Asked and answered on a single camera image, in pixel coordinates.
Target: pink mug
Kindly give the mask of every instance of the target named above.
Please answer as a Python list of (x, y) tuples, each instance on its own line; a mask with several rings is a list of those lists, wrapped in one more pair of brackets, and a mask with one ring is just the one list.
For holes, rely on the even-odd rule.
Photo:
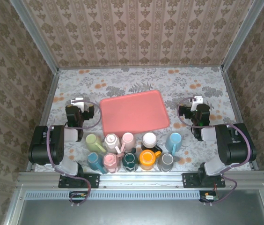
[(114, 154), (114, 153), (107, 153), (104, 156), (103, 159), (103, 164), (105, 168), (110, 172), (110, 173), (115, 173), (120, 169), (120, 160), (119, 158), (122, 157), (124, 154)]
[(122, 137), (122, 149), (124, 148), (126, 152), (130, 152), (132, 148), (136, 147), (136, 139), (131, 133), (124, 133)]

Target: red tray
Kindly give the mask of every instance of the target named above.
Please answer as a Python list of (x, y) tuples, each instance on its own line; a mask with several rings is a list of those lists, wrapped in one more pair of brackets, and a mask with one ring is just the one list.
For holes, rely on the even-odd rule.
[(116, 134), (143, 133), (167, 128), (170, 124), (161, 93), (157, 90), (103, 99), (103, 132)]

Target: table surface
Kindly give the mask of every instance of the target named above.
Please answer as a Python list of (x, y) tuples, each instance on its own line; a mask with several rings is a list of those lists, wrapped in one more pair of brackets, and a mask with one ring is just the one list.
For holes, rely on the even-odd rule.
[[(215, 142), (199, 142), (193, 137), (190, 127), (180, 122), (176, 115), (178, 103), (185, 97), (202, 95), (203, 102), (210, 106), (210, 124), (235, 123), (235, 116), (227, 94), (227, 89), (219, 67), (182, 67), (182, 68), (130, 68), (130, 69), (92, 69), (92, 70), (60, 70), (59, 82), (51, 106), (48, 125), (65, 124), (65, 106), (75, 97), (84, 97), (99, 103), (102, 99), (137, 93), (148, 90), (158, 90), (162, 94), (166, 106), (170, 126), (156, 130), (153, 133), (158, 138), (158, 145), (165, 149), (165, 140), (173, 132), (183, 137), (182, 147), (176, 153), (180, 160), (174, 163), (172, 171), (196, 171), (202, 162), (206, 162), (218, 154)], [(95, 109), (93, 119), (85, 121), (84, 126), (90, 126), (99, 119), (98, 109)], [(97, 134), (104, 139), (102, 123), (92, 129), (84, 130), (81, 142), (65, 143), (65, 155), (77, 161), (84, 171), (91, 171), (87, 165), (86, 156), (89, 151), (85, 145), (88, 134)], [(135, 135), (137, 139), (137, 154), (141, 153), (140, 142), (143, 134)], [(250, 170), (249, 164), (234, 170)], [(36, 165), (36, 172), (49, 171)], [(158, 172), (155, 165), (152, 172)]]

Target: purple cable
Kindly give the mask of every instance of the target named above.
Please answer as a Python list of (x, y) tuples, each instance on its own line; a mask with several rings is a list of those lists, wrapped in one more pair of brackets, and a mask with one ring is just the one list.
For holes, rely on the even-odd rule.
[[(186, 97), (186, 98), (184, 98), (184, 99), (182, 99), (182, 100), (180, 101), (180, 103), (179, 103), (179, 105), (178, 105), (178, 108), (177, 108), (177, 115), (178, 115), (179, 120), (180, 120), (183, 124), (185, 124), (186, 126), (191, 127), (191, 128), (212, 128), (212, 127), (216, 126), (216, 125), (209, 125), (209, 126), (192, 126), (192, 125), (189, 125), (189, 124), (185, 123), (185, 122), (180, 118), (180, 116), (179, 116), (179, 106), (180, 106), (185, 100), (187, 100), (187, 99), (194, 99), (194, 101), (196, 101), (196, 99), (195, 99), (194, 97)], [(228, 178), (228, 177), (222, 175), (222, 174), (223, 174), (224, 172), (230, 170), (231, 168), (238, 167), (238, 166), (241, 166), (241, 165), (246, 164), (246, 163), (249, 161), (249, 158), (250, 158), (250, 155), (251, 155), (251, 153), (250, 153), (249, 140), (248, 140), (248, 138), (244, 135), (244, 133), (243, 133), (238, 127), (234, 126), (233, 124), (226, 123), (226, 124), (224, 124), (224, 125), (228, 125), (228, 126), (234, 128), (235, 130), (237, 130), (238, 133), (240, 133), (240, 135), (243, 137), (243, 139), (244, 139), (244, 141), (245, 141), (245, 143), (246, 143), (246, 145), (247, 145), (247, 148), (248, 148), (248, 155), (247, 155), (247, 157), (246, 157), (246, 159), (245, 159), (244, 162), (239, 163), (239, 164), (236, 164), (236, 165), (231, 165), (230, 167), (228, 167), (228, 168), (226, 168), (226, 169), (220, 171), (221, 177), (224, 178), (224, 179), (227, 179), (227, 180), (229, 180), (229, 181), (234, 182), (234, 183), (235, 183), (235, 186), (234, 186), (234, 187), (231, 189), (231, 191), (230, 191), (228, 194), (226, 194), (223, 198), (221, 198), (220, 200), (217, 200), (217, 201), (215, 201), (215, 202), (213, 202), (213, 203), (210, 203), (210, 204), (220, 203), (221, 201), (223, 201), (224, 199), (226, 199), (230, 194), (232, 194), (232, 193), (235, 191), (235, 189), (236, 189), (236, 187), (237, 187), (237, 182), (236, 182), (235, 180), (231, 179), (231, 178)]]
[[(96, 125), (98, 125), (99, 122), (100, 122), (101, 119), (102, 119), (102, 110), (101, 110), (100, 106), (99, 106), (98, 104), (94, 103), (94, 102), (90, 102), (90, 101), (87, 101), (87, 100), (76, 100), (76, 101), (73, 101), (73, 103), (77, 103), (77, 102), (87, 102), (87, 103), (93, 104), (93, 105), (95, 105), (96, 107), (98, 107), (98, 109), (99, 109), (99, 111), (100, 111), (100, 119), (98, 120), (97, 123), (95, 123), (95, 124), (92, 125), (92, 126), (89, 126), (89, 127), (71, 127), (71, 129), (90, 129), (90, 128), (93, 128), (93, 127), (95, 127)], [(67, 177), (70, 177), (70, 178), (73, 178), (73, 179), (77, 179), (77, 180), (83, 180), (83, 181), (85, 181), (85, 182), (87, 183), (87, 186), (88, 186), (88, 193), (86, 194), (85, 198), (79, 203), (79, 204), (82, 204), (83, 202), (86, 201), (86, 199), (88, 198), (88, 196), (89, 196), (89, 194), (90, 194), (90, 191), (91, 191), (91, 185), (90, 185), (90, 182), (89, 182), (87, 179), (85, 179), (85, 178), (82, 178), (82, 177), (75, 177), (75, 176), (72, 176), (72, 175), (70, 175), (70, 174), (64, 173), (64, 172), (60, 171), (59, 169), (55, 168), (55, 164), (54, 164), (54, 162), (53, 162), (53, 158), (52, 158), (52, 156), (51, 156), (51, 152), (50, 152), (50, 131), (52, 130), (52, 127), (54, 127), (54, 126), (51, 125), (51, 126), (48, 127), (47, 138), (46, 138), (47, 153), (48, 153), (49, 161), (50, 161), (50, 163), (51, 163), (53, 169), (54, 169), (56, 172), (60, 173), (61, 175), (63, 175), (63, 176), (67, 176)], [(70, 198), (70, 202), (71, 202), (72, 204), (74, 204), (73, 201), (72, 201), (72, 198), (73, 198), (73, 195), (72, 195), (71, 198)]]

